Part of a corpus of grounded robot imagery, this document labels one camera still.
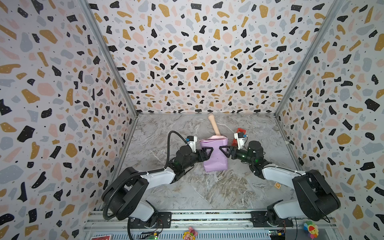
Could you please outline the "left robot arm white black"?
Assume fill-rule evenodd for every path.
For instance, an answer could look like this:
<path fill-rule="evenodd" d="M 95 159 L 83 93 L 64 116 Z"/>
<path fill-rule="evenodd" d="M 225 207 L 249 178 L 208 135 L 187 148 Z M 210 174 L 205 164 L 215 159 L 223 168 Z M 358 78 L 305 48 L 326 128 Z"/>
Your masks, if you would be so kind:
<path fill-rule="evenodd" d="M 144 172 L 133 167 L 126 168 L 102 194 L 104 220 L 136 218 L 143 222 L 152 221 L 157 210 L 148 201 L 142 200 L 146 191 L 176 183 L 195 164 L 208 161 L 213 151 L 212 147 L 193 151 L 185 145 L 180 147 L 166 168 Z"/>

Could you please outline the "pink wrapping paper sheet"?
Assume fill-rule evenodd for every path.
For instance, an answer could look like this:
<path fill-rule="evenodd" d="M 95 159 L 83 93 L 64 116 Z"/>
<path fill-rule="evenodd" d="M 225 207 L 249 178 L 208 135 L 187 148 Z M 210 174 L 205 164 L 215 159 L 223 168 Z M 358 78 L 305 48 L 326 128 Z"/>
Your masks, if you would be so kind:
<path fill-rule="evenodd" d="M 226 146 L 227 144 L 228 139 L 225 136 L 212 136 L 206 140 L 200 140 L 200 146 L 202 148 L 213 148 L 209 160 L 204 161 L 206 172 L 225 171 L 228 169 L 228 158 L 219 149 L 219 147 Z"/>

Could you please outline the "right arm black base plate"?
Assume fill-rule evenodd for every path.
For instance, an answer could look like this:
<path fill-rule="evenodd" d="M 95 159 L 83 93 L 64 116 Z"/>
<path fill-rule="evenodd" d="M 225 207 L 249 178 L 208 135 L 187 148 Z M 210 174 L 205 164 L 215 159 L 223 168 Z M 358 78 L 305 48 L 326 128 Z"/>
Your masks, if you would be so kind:
<path fill-rule="evenodd" d="M 271 211 L 252 211 L 251 222 L 254 228 L 283 228 L 294 226 L 293 221 L 289 218 L 280 219 Z"/>

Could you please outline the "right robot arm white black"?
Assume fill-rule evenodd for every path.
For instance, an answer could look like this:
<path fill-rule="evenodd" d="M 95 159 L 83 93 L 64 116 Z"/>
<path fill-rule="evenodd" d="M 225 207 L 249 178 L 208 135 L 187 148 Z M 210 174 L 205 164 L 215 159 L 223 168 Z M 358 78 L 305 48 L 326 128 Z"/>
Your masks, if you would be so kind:
<path fill-rule="evenodd" d="M 328 221 L 328 215 L 341 207 L 338 196 L 319 171 L 305 172 L 277 166 L 265 160 L 264 149 L 258 141 L 251 141 L 246 150 L 234 146 L 220 146 L 219 149 L 227 158 L 247 164 L 256 177 L 277 182 L 295 191 L 294 200 L 280 200 L 267 207 L 265 218 L 271 226 L 277 226 L 289 218 Z"/>

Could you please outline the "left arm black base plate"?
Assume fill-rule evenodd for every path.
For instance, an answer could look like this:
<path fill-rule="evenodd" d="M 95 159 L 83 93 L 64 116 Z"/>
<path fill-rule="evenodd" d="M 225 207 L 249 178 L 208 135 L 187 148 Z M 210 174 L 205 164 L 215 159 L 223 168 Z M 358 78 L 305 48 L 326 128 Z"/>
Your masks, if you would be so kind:
<path fill-rule="evenodd" d="M 169 229 L 171 227 L 171 212 L 155 212 L 147 221 L 133 218 L 129 220 L 131 229 Z"/>

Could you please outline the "red tape dispenser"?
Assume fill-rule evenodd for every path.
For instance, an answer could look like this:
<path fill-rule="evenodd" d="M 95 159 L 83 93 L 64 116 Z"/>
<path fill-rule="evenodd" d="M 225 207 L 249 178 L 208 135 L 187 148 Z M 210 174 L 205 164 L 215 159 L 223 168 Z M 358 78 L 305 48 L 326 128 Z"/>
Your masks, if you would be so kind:
<path fill-rule="evenodd" d="M 237 147 L 239 150 L 242 149 L 245 146 L 247 137 L 246 130 L 238 128 L 237 132 L 234 133 L 232 146 Z"/>

